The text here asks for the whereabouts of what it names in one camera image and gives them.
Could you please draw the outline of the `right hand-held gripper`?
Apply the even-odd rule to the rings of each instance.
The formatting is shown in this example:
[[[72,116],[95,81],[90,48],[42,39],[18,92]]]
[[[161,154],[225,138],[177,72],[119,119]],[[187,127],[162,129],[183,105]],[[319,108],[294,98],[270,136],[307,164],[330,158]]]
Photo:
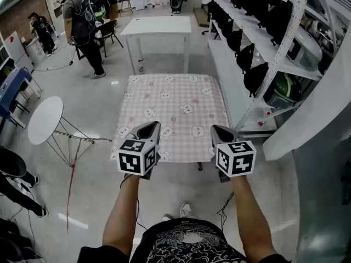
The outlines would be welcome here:
[[[210,128],[214,148],[215,167],[221,183],[231,178],[252,174],[257,151],[251,141],[238,141],[239,134],[228,127],[213,125]]]

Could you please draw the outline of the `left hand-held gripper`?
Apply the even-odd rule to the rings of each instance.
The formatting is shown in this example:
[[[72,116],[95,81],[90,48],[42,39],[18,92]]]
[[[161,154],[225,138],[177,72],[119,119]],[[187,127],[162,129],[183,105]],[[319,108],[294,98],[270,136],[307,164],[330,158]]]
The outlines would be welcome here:
[[[160,155],[161,123],[146,122],[133,128],[116,151],[118,171],[149,180]]]

